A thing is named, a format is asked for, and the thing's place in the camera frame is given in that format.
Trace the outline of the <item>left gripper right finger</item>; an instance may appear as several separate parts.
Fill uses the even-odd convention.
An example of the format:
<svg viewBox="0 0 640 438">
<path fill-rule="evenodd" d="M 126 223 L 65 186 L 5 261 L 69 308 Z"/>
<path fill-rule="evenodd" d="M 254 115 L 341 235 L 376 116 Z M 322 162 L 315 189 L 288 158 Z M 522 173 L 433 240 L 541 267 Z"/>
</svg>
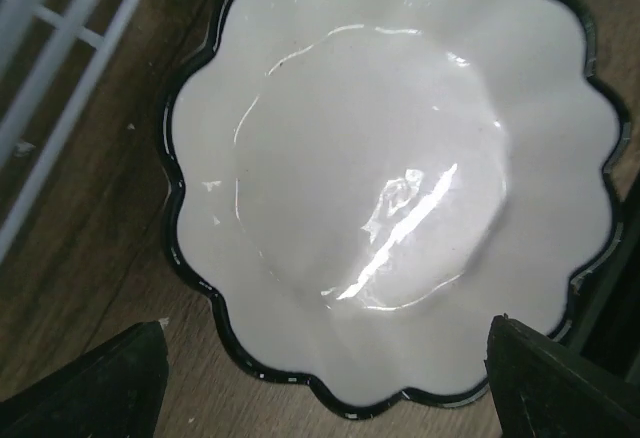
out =
<svg viewBox="0 0 640 438">
<path fill-rule="evenodd" d="M 637 437 L 639 390 L 506 315 L 493 318 L 487 377 L 505 437 Z"/>
</svg>

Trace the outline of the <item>white scalloped bowl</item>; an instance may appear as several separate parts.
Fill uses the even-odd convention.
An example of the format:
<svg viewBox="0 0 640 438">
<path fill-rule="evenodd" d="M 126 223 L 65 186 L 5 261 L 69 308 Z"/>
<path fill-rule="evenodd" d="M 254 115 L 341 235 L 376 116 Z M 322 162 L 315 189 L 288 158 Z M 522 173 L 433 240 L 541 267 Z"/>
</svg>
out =
<svg viewBox="0 0 640 438">
<path fill-rule="evenodd" d="M 627 227 L 596 59 L 580 0 L 216 0 L 159 151 L 231 359 L 361 420 L 477 400 L 497 315 L 570 340 Z"/>
</svg>

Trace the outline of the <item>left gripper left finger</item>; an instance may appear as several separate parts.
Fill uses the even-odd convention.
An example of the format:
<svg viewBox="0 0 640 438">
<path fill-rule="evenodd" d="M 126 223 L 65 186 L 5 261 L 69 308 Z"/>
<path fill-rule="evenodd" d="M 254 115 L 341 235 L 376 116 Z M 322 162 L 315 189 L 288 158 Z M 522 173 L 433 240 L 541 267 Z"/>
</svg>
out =
<svg viewBox="0 0 640 438">
<path fill-rule="evenodd" d="M 137 323 L 1 402 L 3 437 L 152 437 L 167 386 L 157 321 Z"/>
</svg>

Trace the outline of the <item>white wire dish rack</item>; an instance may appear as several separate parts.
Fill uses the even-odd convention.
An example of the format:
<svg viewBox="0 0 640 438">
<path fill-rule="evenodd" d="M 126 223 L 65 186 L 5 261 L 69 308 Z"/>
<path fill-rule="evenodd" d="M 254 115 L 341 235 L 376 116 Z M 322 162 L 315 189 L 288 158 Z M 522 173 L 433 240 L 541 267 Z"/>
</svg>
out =
<svg viewBox="0 0 640 438">
<path fill-rule="evenodd" d="M 86 27 L 87 20 L 100 0 L 70 0 L 62 14 L 46 7 L 45 0 L 4 1 L 1 6 L 2 74 L 6 73 L 34 18 L 50 24 L 54 33 L 39 53 L 26 81 L 1 120 L 2 163 L 6 163 L 17 148 L 24 130 L 31 122 L 36 108 L 50 88 L 75 41 L 81 40 L 93 47 L 94 55 L 1 225 L 2 256 L 10 250 L 141 0 L 122 0 L 102 35 Z"/>
</svg>

